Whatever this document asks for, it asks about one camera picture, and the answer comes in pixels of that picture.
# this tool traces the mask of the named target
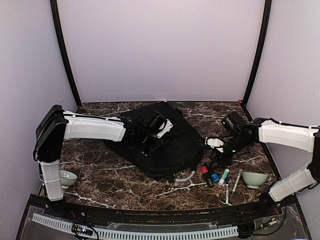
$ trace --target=marble surface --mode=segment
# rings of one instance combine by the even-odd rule
[[[84,103],[78,113],[95,116],[118,116],[120,113],[139,108],[149,102]],[[236,102],[170,102],[182,111],[185,119],[202,137],[226,135],[221,124],[226,114],[237,111],[246,116]],[[205,150],[199,166],[209,161],[209,150]],[[208,188],[198,168],[191,181],[169,183],[147,177],[129,161],[110,150],[102,140],[76,139],[64,142],[60,167],[78,175],[74,186],[64,191],[68,202],[123,210],[195,210],[223,207],[226,187],[215,184]],[[276,181],[272,167],[262,147],[256,144],[249,153],[238,154],[229,168],[231,192],[239,169],[268,174],[267,182],[259,189],[249,189],[240,179],[236,193],[231,197],[232,205],[259,200],[259,193]],[[216,173],[221,176],[223,169]],[[190,170],[177,176],[187,176]]]

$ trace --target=purple wall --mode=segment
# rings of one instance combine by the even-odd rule
[[[76,110],[50,1],[5,0],[0,7],[0,239],[16,238],[30,193],[40,187],[35,130],[54,104]]]
[[[63,0],[83,102],[237,101],[264,0]]]
[[[253,117],[320,125],[320,1],[272,2],[265,47],[248,109]],[[311,161],[302,150],[269,145],[283,177]],[[320,239],[320,187],[298,195],[313,239]]]

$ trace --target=bowl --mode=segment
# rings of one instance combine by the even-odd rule
[[[262,184],[264,184],[267,181],[268,178],[267,174],[249,171],[243,171],[242,176],[247,187],[250,189],[258,189]]]
[[[78,176],[70,171],[60,170],[61,185],[63,189],[68,189],[74,185],[78,179]]]

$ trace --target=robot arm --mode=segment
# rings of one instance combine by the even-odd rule
[[[313,153],[312,162],[289,177],[275,183],[268,191],[274,202],[320,182],[320,132],[317,126],[300,126],[277,122],[272,118],[256,118],[245,123],[237,112],[228,114],[222,124],[235,136],[215,146],[216,155],[210,164],[230,165],[232,156],[254,143],[273,143]]]
[[[60,179],[59,160],[64,140],[103,139],[123,142],[135,147],[147,138],[161,143],[161,137],[170,131],[173,124],[159,113],[148,123],[134,122],[128,117],[100,117],[64,111],[54,105],[36,129],[36,144],[33,158],[39,162],[41,180],[50,201],[64,197]]]

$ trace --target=wire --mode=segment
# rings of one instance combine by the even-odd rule
[[[319,182],[316,182],[315,184],[308,187],[309,190],[314,189],[316,186],[319,185]]]
[[[47,202],[48,202],[47,205],[48,205],[49,209],[51,210],[51,212],[54,213],[54,215],[56,215],[58,218],[61,218],[61,219],[63,219],[63,220],[70,221],[70,219],[60,216],[59,214],[57,214],[57,213],[52,209],[52,207],[51,207],[50,204],[49,204],[49,203],[50,203],[50,200],[49,200],[49,198],[48,198],[46,186],[44,186],[44,196],[45,196],[45,199],[46,199]],[[79,221],[76,221],[76,220],[74,220],[73,222],[76,223],[76,224],[82,225],[82,226],[86,226],[87,228],[89,228],[89,229],[91,229],[92,231],[94,231],[94,233],[96,234],[96,240],[99,240],[99,233],[98,233],[97,230],[95,230],[92,226],[89,226],[89,225],[87,225],[87,224],[85,224],[85,223],[82,223],[82,222],[79,222]],[[85,239],[85,238],[86,238],[86,237],[79,236],[77,233],[75,233],[75,235],[77,235],[78,237],[81,237],[81,239]]]
[[[279,226],[278,226],[278,228],[276,230],[274,230],[274,231],[272,231],[270,233],[254,233],[255,231],[261,229],[261,227],[258,227],[258,228],[256,228],[255,230],[252,230],[252,231],[239,231],[239,234],[251,235],[251,236],[269,236],[269,235],[272,235],[272,234],[276,233],[278,230],[281,229],[281,227],[285,223],[286,217],[287,217],[287,206],[285,206],[283,219],[282,219],[281,223],[279,224]]]
[[[226,139],[234,136],[235,136],[234,134],[224,135],[224,136],[208,136],[206,139]]]
[[[89,238],[89,237],[82,237],[82,236],[80,236],[76,231],[74,232],[74,234],[75,234],[75,235],[73,235],[73,236],[74,236],[75,239],[86,240],[86,239]]]
[[[268,120],[271,120],[272,122],[279,124],[279,125],[284,125],[284,126],[292,126],[292,127],[298,127],[298,128],[305,128],[305,129],[320,129],[319,126],[305,126],[305,125],[297,125],[297,124],[291,124],[291,123],[286,123],[286,122],[280,122],[277,121],[275,119],[273,119],[272,117],[270,117]]]
[[[195,173],[196,172],[194,170],[192,170],[189,176],[187,176],[185,178],[176,178],[174,181],[176,183],[183,183],[183,182],[189,181],[195,175]]]
[[[278,209],[274,208],[273,211],[276,213],[277,218],[280,219],[280,214]]]
[[[77,219],[76,219],[76,215],[75,215],[75,213],[74,213],[73,211],[70,211],[70,213],[73,215],[73,220],[75,220],[75,221],[76,221]]]

